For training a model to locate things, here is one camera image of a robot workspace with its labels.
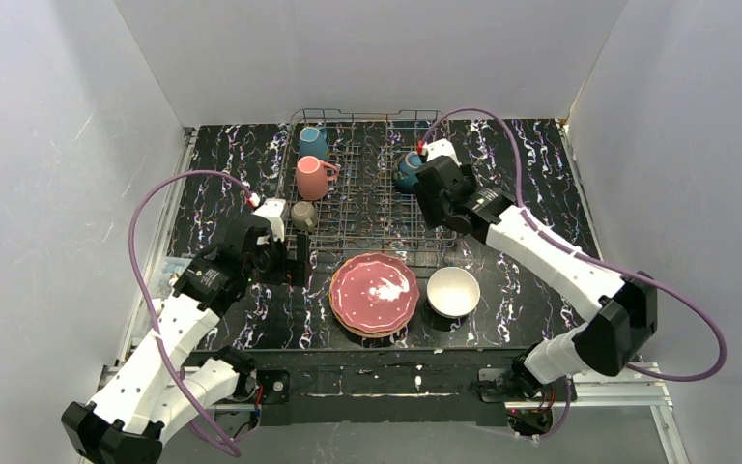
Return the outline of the metal wire dish rack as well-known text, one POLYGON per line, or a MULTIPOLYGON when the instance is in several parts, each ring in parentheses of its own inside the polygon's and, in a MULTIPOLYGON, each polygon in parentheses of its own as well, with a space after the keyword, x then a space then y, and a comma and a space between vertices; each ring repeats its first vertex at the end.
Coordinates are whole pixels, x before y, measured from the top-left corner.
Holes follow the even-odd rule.
POLYGON ((314 203, 319 223, 310 235, 312 248, 344 254, 386 251, 411 258, 454 247, 456 234, 441 227, 427 229, 416 198, 393 184, 400 159, 415 150, 440 114, 435 109, 363 113, 334 108, 304 108, 293 114, 277 196, 290 203, 301 199, 295 170, 305 127, 324 131, 327 161, 339 169, 327 195, 314 203))

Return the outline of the beige ceramic mug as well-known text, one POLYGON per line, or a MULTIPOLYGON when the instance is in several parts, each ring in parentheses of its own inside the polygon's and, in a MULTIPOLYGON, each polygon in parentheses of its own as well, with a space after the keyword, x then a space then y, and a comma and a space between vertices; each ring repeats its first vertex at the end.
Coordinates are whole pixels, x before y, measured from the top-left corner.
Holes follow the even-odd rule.
POLYGON ((312 203, 298 201, 290 210, 290 221, 299 231, 313 233, 317 228, 319 217, 312 203))

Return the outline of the pink ceramic mug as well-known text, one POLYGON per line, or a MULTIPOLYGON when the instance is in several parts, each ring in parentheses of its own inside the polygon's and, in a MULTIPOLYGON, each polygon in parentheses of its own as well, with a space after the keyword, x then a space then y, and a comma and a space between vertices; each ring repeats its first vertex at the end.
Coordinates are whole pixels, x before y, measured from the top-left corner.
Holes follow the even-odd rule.
POLYGON ((323 199, 329 183, 335 181, 339 168, 314 156, 304 156, 297 161, 295 179, 300 197, 306 201, 323 199))

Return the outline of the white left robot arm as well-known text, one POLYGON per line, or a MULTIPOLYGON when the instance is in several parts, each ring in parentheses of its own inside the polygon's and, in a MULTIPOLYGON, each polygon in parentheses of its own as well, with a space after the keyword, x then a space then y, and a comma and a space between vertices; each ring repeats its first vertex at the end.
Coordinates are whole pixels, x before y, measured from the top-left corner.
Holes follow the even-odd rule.
POLYGON ((301 252, 288 256, 282 215, 263 206, 199 251, 155 310, 152 328, 115 376, 61 417, 74 450, 92 463, 155 463, 164 445, 218 400, 242 394, 255 363, 223 349, 193 374, 178 372, 198 342, 253 283, 302 286, 301 252))

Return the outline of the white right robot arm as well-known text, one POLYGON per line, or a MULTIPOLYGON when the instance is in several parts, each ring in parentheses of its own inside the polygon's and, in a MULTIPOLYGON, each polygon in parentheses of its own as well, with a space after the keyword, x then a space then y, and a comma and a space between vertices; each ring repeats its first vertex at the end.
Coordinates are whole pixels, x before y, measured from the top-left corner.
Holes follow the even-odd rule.
POLYGON ((515 358, 505 384, 526 395, 574 374, 615 376, 657 328, 657 291, 585 255, 538 222, 499 188, 482 188, 471 169, 450 156, 417 168, 419 208, 429 228, 470 235, 517 261, 556 290, 581 326, 533 344, 515 358))

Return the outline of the white ceramic bowl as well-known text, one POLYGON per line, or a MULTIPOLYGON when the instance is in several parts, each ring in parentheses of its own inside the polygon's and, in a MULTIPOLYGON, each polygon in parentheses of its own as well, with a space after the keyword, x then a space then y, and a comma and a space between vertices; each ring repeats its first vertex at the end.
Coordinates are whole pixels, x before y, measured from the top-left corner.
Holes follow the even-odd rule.
POLYGON ((475 311, 481 293, 476 278, 458 267, 445 267, 428 279, 427 304, 440 316, 464 318, 475 311))

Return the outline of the blue ceramic mug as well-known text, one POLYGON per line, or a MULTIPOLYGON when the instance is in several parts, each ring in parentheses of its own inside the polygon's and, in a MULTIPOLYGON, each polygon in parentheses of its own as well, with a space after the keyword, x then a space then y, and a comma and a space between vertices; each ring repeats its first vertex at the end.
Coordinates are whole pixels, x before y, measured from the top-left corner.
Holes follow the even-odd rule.
POLYGON ((318 160, 328 158, 327 131, 322 126, 306 126, 299 134, 301 157, 314 157, 318 160))

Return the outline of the brown beige bowl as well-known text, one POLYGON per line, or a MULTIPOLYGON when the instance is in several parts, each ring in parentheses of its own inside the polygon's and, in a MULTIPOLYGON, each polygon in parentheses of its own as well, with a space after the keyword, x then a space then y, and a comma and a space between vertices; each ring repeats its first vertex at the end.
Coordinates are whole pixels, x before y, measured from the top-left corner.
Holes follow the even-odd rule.
POLYGON ((397 162, 392 174, 394 188, 403 194, 414 194, 417 183, 416 170, 422 165, 422 159, 417 151, 403 154, 397 162))

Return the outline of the pink polka dot plate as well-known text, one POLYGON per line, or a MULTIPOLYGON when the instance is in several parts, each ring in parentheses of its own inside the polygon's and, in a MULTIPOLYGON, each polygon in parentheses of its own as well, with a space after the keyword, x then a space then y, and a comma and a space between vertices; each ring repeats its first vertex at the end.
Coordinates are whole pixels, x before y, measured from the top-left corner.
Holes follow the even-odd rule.
POLYGON ((382 337, 404 328, 420 292, 414 272, 397 256, 365 253, 342 264, 329 286, 338 321, 355 334, 382 337))

